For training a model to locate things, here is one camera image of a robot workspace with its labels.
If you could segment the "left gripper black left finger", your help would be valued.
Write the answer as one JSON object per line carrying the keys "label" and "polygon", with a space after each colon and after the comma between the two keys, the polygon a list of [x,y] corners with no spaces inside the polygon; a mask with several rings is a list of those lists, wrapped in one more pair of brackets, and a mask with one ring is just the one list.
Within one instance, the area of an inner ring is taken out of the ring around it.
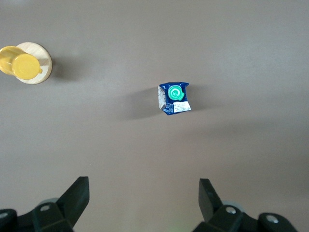
{"label": "left gripper black left finger", "polygon": [[32,210],[34,231],[72,232],[89,200],[89,178],[80,176],[56,202],[45,202]]}

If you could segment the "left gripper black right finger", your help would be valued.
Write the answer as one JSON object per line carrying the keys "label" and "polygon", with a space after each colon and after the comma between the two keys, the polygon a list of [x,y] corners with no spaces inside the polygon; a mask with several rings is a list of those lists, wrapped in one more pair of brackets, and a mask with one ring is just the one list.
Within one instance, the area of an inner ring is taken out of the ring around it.
{"label": "left gripper black right finger", "polygon": [[223,204],[209,179],[200,179],[198,204],[204,218],[195,232],[237,232],[243,214],[232,205]]}

